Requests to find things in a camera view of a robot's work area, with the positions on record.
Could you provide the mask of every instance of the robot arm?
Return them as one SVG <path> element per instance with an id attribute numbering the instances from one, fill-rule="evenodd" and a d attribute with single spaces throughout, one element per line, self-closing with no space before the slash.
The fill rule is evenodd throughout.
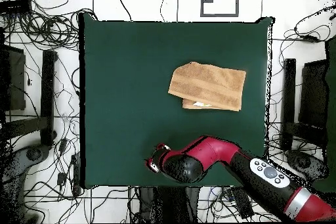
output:
<path id="1" fill-rule="evenodd" d="M 182 150 L 159 144 L 147 166 L 183 183 L 199 181 L 215 163 L 222 162 L 265 210 L 282 221 L 316 221 L 336 217 L 336 210 L 265 160 L 244 152 L 238 145 L 202 136 Z"/>

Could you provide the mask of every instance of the green tablecloth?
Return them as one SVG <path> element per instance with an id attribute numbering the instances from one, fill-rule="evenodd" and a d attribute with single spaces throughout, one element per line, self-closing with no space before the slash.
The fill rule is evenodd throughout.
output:
<path id="1" fill-rule="evenodd" d="M 178 185 L 149 171 L 144 160 L 158 143 L 178 149 L 203 134 L 263 155 L 271 18 L 99 22 L 85 14 L 84 21 L 86 187 Z M 183 109 L 182 99 L 168 88 L 174 69 L 191 61 L 245 70 L 241 111 Z M 238 182 L 215 164 L 197 185 Z"/>

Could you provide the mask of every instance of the folded towel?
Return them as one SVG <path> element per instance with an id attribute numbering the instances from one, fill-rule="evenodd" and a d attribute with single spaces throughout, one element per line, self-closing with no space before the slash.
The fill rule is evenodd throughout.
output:
<path id="1" fill-rule="evenodd" d="M 242 70 L 190 62 L 174 71 L 168 93 L 183 98 L 183 108 L 239 111 L 245 75 Z M 195 106 L 196 102 L 211 106 Z"/>

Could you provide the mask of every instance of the button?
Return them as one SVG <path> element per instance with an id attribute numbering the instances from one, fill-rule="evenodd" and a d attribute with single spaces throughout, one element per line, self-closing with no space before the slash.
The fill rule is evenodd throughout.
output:
<path id="1" fill-rule="evenodd" d="M 273 167 L 267 167 L 264 170 L 264 174 L 266 177 L 268 177 L 269 179 L 273 179 L 277 176 L 277 172 Z"/>

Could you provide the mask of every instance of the towel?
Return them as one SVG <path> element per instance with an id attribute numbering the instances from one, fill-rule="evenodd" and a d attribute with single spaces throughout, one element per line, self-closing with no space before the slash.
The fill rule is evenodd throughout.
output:
<path id="1" fill-rule="evenodd" d="M 181 97 L 183 108 L 239 111 L 245 75 L 242 70 L 190 62 L 174 71 L 168 93 Z"/>

